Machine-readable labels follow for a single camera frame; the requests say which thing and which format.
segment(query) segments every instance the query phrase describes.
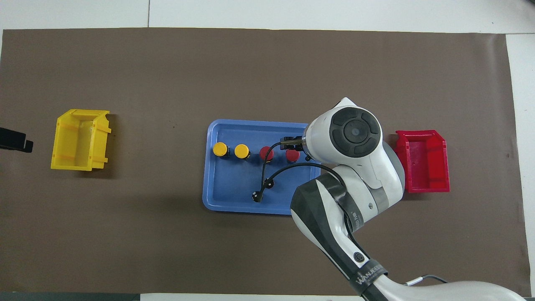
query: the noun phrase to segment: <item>black cable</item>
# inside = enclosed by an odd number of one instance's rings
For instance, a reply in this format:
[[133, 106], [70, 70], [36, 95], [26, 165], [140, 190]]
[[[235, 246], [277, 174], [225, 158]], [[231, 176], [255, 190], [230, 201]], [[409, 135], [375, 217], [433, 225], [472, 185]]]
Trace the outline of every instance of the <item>black cable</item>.
[[262, 195], [264, 193], [264, 190], [266, 189], [268, 183], [272, 182], [273, 179], [279, 175], [281, 172], [285, 171], [285, 170], [288, 170], [290, 168], [294, 168], [294, 167], [300, 167], [300, 166], [312, 166], [312, 167], [317, 167], [317, 168], [321, 168], [323, 170], [326, 170], [328, 172], [330, 172], [339, 182], [340, 184], [346, 188], [346, 183], [344, 183], [342, 177], [336, 172], [334, 171], [332, 168], [329, 168], [325, 165], [321, 165], [321, 164], [318, 164], [318, 163], [311, 163], [311, 162], [303, 162], [303, 163], [296, 163], [296, 164], [292, 164], [292, 165], [288, 165], [288, 166], [285, 166], [279, 170], [277, 170], [276, 172], [273, 173], [273, 175], [271, 175], [271, 177], [269, 177], [266, 181], [263, 181], [262, 183], [262, 187], [260, 188], [259, 191], [255, 191], [253, 193], [253, 200], [255, 202], [260, 202], [262, 200]]
[[422, 282], [422, 281], [423, 281], [424, 279], [426, 279], [426, 278], [433, 278], [433, 279], [436, 279], [436, 280], [438, 280], [438, 281], [440, 281], [440, 282], [442, 282], [442, 283], [448, 283], [446, 280], [444, 280], [444, 279], [442, 279], [442, 278], [440, 278], [440, 277], [438, 277], [438, 276], [430, 275], [430, 274], [426, 274], [426, 275], [422, 275], [422, 276], [420, 276], [420, 277], [418, 277], [418, 278], [416, 278], [416, 279], [413, 279], [413, 280], [411, 280], [411, 281], [407, 281], [407, 282], [405, 282], [405, 284], [403, 284], [403, 285], [408, 286], [408, 287], [411, 287], [411, 286], [413, 286], [413, 285], [415, 285], [415, 284], [417, 284], [417, 283]]
[[439, 276], [435, 276], [435, 275], [430, 275], [430, 274], [427, 274], [427, 275], [423, 275], [421, 276], [423, 279], [426, 279], [426, 278], [433, 278], [433, 279], [436, 279], [442, 283], [448, 283], [446, 280], [440, 278]]
[[268, 150], [267, 150], [267, 153], [266, 153], [266, 157], [264, 158], [264, 163], [262, 164], [262, 178], [260, 179], [260, 186], [262, 187], [262, 185], [264, 185], [264, 173], [265, 173], [265, 170], [266, 170], [266, 164], [268, 163], [268, 157], [269, 157], [269, 154], [271, 153], [271, 151], [277, 147], [278, 145], [280, 145], [280, 142], [277, 142], [275, 143], [274, 145], [272, 145]]

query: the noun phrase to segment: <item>circular cap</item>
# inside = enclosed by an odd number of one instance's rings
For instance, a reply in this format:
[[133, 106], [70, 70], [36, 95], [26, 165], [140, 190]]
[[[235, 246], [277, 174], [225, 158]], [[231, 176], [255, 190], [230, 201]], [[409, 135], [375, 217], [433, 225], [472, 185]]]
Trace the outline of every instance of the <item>circular cap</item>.
[[234, 149], [234, 154], [240, 159], [247, 159], [250, 154], [249, 147], [245, 144], [238, 144]]
[[[260, 159], [262, 160], [266, 159], [266, 154], [268, 153], [268, 150], [269, 150], [269, 146], [264, 146], [260, 149]], [[271, 150], [269, 152], [269, 155], [267, 155], [267, 160], [268, 161], [273, 160], [273, 156], [274, 156], [274, 153], [273, 153], [273, 150]]]
[[343, 135], [346, 139], [356, 144], [362, 143], [368, 137], [369, 132], [368, 124], [360, 120], [352, 120], [343, 127]]
[[226, 144], [224, 144], [223, 142], [218, 142], [218, 143], [213, 145], [212, 151], [213, 151], [214, 155], [216, 155], [218, 157], [222, 157], [222, 156], [227, 154], [228, 146]]
[[299, 160], [299, 156], [301, 154], [294, 150], [294, 149], [287, 149], [286, 150], [286, 159], [289, 161], [289, 162], [296, 162], [297, 160]]

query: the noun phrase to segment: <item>black object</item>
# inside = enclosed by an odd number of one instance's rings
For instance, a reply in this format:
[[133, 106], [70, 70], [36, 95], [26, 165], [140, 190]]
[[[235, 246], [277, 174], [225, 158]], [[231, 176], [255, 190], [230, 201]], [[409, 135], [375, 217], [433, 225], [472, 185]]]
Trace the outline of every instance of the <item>black object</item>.
[[430, 275], [430, 274], [427, 274], [427, 275], [422, 275], [421, 276], [423, 279], [426, 279], [426, 278], [433, 278], [433, 279], [436, 279], [442, 283], [448, 283], [446, 280], [444, 280], [443, 278], [440, 278], [439, 276], [435, 276], [435, 275]]
[[0, 292], [2, 301], [136, 301], [140, 297], [99, 292]]
[[[280, 142], [284, 142], [284, 141], [290, 141], [290, 140], [302, 140], [303, 139], [303, 136], [295, 136], [295, 137], [292, 137], [292, 136], [286, 136], [284, 138], [281, 138], [280, 139]], [[294, 149], [298, 152], [302, 152], [303, 151], [303, 144], [302, 143], [299, 143], [299, 144], [281, 144], [280, 145], [280, 149], [282, 151], [284, 151], [285, 149]]]
[[263, 181], [262, 183], [262, 187], [260, 187], [260, 190], [259, 191], [255, 191], [253, 192], [252, 194], [252, 198], [253, 198], [253, 201], [255, 202], [260, 202], [262, 201], [262, 195], [264, 194], [264, 190], [266, 189], [267, 185], [266, 183], [269, 182], [269, 181], [273, 181], [273, 179], [278, 175], [280, 174], [281, 172], [287, 170], [287, 169], [290, 169], [290, 168], [294, 168], [294, 167], [299, 167], [299, 166], [314, 166], [314, 167], [317, 167], [317, 168], [321, 168], [323, 170], [326, 170], [328, 172], [330, 172], [339, 182], [340, 182], [340, 185], [342, 185], [344, 188], [346, 188], [346, 183], [344, 183], [342, 177], [340, 177], [340, 175], [332, 170], [331, 168], [325, 166], [325, 165], [321, 165], [321, 164], [317, 164], [317, 163], [310, 163], [310, 162], [304, 162], [304, 163], [296, 163], [294, 165], [288, 165], [288, 166], [285, 166], [279, 170], [277, 170], [276, 172], [273, 173], [273, 175], [271, 175], [271, 177], [269, 177], [266, 181]]
[[381, 138], [380, 129], [377, 119], [367, 111], [344, 108], [333, 115], [329, 131], [331, 142], [340, 153], [360, 158], [377, 148]]
[[362, 296], [372, 283], [382, 275], [388, 275], [387, 270], [377, 260], [370, 258], [349, 278], [349, 284], [359, 296]]
[[0, 127], [0, 148], [31, 153], [33, 142], [26, 140], [26, 134], [24, 133]]
[[268, 182], [269, 179], [266, 178], [266, 180], [264, 180], [265, 182], [265, 185], [266, 185], [266, 188], [267, 189], [272, 189], [273, 186], [275, 185], [275, 181], [273, 181], [273, 179], [271, 179], [269, 182]]

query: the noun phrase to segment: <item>black strap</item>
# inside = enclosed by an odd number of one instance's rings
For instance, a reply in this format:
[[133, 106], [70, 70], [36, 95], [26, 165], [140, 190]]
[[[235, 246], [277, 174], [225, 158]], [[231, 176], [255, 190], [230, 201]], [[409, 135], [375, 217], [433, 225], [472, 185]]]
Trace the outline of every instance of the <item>black strap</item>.
[[349, 278], [349, 284], [359, 296], [380, 276], [388, 271], [375, 259], [370, 259]]

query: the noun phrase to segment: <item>yellow bin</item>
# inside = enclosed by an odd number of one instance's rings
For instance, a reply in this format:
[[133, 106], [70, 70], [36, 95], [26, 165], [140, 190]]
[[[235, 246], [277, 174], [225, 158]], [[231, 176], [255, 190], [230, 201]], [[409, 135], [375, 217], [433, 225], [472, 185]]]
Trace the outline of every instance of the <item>yellow bin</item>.
[[87, 170], [104, 168], [109, 111], [69, 110], [56, 123], [52, 169]]

